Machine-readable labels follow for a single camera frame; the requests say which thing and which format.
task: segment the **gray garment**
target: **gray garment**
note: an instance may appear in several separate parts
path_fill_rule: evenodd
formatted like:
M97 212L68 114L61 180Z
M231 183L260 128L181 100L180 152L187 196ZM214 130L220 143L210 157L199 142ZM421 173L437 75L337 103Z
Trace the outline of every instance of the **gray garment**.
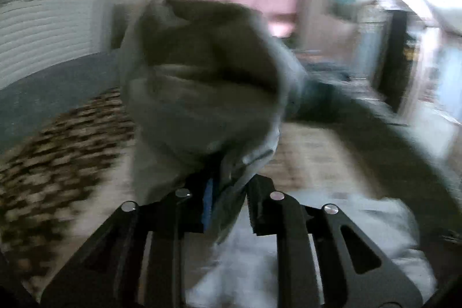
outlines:
M433 272L418 250L419 232L410 210L399 200L332 196L299 191L300 203L321 208L337 204L417 286L425 300L434 293ZM276 236L252 233L244 207L226 240L217 245L202 234L185 238L186 301L191 307L276 308Z
M119 51L122 99L139 127L133 188L157 201L203 168L219 170L210 231L222 234L243 187L272 157L306 72L246 7L152 0ZM207 166L209 156L223 156Z

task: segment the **silver screw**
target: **silver screw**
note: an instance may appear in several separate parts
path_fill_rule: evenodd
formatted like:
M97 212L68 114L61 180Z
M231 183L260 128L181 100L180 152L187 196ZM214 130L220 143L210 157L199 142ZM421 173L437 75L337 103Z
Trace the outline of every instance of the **silver screw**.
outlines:
M281 201L284 198L284 194L279 191L273 191L269 194L269 196L274 201Z
M339 212L339 208L334 204L327 204L326 206L324 206L324 211L327 214L337 214Z
M191 195L191 192L189 192L188 188L179 188L175 191L176 197L188 197Z
M125 201L122 206L121 206L121 209L123 211L133 211L136 209L136 202L133 202L133 201Z

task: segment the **white ribbed surface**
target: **white ribbed surface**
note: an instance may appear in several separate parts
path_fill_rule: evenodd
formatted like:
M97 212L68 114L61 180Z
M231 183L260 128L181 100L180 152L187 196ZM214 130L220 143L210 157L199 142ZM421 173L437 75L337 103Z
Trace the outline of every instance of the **white ribbed surface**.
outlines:
M0 89L103 49L107 0L41 0L0 7Z

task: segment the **brown and beige carpet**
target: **brown and beige carpet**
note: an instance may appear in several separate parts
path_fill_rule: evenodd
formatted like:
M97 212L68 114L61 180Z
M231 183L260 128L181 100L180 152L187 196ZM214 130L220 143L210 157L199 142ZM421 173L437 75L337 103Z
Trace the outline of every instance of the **brown and beige carpet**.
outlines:
M134 124L118 89L63 114L0 160L1 249L36 296L123 201L132 199ZM284 124L260 172L284 191L380 192L335 132Z

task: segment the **gray cloth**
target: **gray cloth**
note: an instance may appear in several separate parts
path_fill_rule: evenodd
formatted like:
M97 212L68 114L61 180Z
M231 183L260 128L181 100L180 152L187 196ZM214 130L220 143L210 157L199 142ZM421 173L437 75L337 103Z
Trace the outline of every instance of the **gray cloth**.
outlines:
M133 188L157 201L203 168L219 170L210 231L222 234L243 187L272 157L306 72L262 18L237 4L152 0L119 51L121 93L139 129ZM222 156L220 166L209 157Z
M418 250L419 232L409 209L399 200L360 196L336 199L299 191L300 203L321 208L338 205L417 286L424 300L435 291L433 272ZM198 308L276 308L276 236L252 233L246 207L226 240L217 245L202 234L185 238L186 301Z

